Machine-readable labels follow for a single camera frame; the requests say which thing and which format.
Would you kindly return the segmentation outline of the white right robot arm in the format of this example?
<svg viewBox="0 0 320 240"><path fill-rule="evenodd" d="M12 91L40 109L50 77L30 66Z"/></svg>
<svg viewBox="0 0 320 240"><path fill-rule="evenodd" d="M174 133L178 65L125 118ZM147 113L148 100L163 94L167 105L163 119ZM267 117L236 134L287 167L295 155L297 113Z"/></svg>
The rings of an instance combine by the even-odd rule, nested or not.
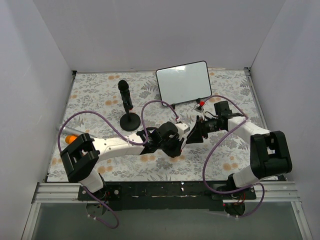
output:
<svg viewBox="0 0 320 240"><path fill-rule="evenodd" d="M250 147L249 166L230 174L225 186L218 187L214 192L226 192L230 198L237 199L246 187L292 171L292 160L282 131L269 131L247 121L243 114L233 113L227 101L214 104L214 109L216 116L213 118L196 117L186 144L203 143L209 133L227 131L240 137Z"/></svg>

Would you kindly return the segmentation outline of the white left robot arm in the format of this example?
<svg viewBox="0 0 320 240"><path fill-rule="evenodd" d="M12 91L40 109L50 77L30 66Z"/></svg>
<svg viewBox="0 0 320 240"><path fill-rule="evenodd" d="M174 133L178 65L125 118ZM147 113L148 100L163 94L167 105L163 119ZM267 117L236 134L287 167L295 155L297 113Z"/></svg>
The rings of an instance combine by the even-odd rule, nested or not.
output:
<svg viewBox="0 0 320 240"><path fill-rule="evenodd" d="M148 127L148 138L143 130L131 135L113 138L92 138L83 133L68 135L68 146L60 153L67 179L70 183L85 186L95 200L106 196L103 178L94 170L96 163L123 156L153 154L157 150L175 158L181 155L184 135L190 126L183 122L170 121L160 127Z"/></svg>

